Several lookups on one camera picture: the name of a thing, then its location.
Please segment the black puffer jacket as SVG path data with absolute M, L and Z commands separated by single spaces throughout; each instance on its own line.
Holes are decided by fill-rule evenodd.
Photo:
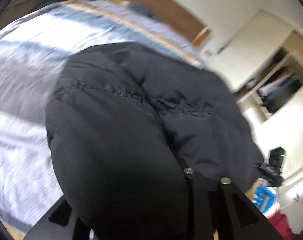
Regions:
M 246 191 L 263 160 L 220 77 L 137 43 L 72 55 L 46 130 L 64 197 L 99 239 L 212 239 L 183 170 Z

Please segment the hanging clothes in wardrobe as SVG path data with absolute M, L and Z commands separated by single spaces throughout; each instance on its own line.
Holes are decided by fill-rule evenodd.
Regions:
M 280 110 L 302 86 L 303 68 L 286 64 L 254 89 L 251 95 L 267 116 L 271 116 Z

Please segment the blue and white bag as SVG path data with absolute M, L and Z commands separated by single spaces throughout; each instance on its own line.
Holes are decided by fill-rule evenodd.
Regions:
M 267 219 L 279 211 L 279 188 L 272 187 L 266 179 L 258 178 L 245 192 L 245 196 Z

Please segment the dark red cloth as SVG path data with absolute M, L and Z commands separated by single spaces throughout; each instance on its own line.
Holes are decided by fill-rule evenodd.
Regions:
M 277 211 L 268 220 L 284 240 L 294 240 L 298 237 L 298 234 L 294 233 L 290 228 L 287 216 L 280 211 Z

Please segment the open white wardrobe shelving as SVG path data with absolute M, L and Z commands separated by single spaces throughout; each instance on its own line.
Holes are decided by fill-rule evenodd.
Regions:
M 235 96 L 264 157 L 283 148 L 283 177 L 293 176 L 303 167 L 303 36 L 292 31 Z

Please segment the white sliding wardrobe door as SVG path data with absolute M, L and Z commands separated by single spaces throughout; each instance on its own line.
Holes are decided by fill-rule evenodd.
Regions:
M 293 29 L 284 20 L 260 10 L 208 62 L 207 68 L 218 74 L 229 90 L 238 90 L 265 67 Z

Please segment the wooden headboard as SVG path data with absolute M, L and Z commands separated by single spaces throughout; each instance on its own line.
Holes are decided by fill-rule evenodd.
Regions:
M 173 0 L 127 0 L 149 7 L 156 16 L 172 29 L 184 36 L 195 47 L 199 47 L 212 29 L 198 20 L 189 11 Z

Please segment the striped pillow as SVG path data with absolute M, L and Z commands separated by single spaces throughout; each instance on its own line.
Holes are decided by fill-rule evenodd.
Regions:
M 129 0 L 98 0 L 98 1 L 107 1 L 114 4 L 120 4 L 122 6 L 128 7 L 130 10 L 134 11 L 137 14 L 161 22 L 161 20 L 154 14 L 154 12 L 150 7 L 143 5 L 141 3 L 133 2 Z

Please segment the striped duvet cover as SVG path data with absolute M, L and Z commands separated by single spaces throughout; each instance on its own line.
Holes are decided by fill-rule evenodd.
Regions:
M 201 66 L 190 42 L 126 3 L 69 0 L 0 30 L 0 218 L 28 232 L 62 196 L 47 146 L 45 108 L 69 57 L 95 45 L 139 42 Z

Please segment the beige radiator cover cabinet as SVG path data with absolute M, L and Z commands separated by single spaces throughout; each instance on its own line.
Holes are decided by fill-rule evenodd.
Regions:
M 15 0 L 0 14 L 0 30 L 13 21 L 24 17 L 36 10 L 36 7 L 42 0 Z

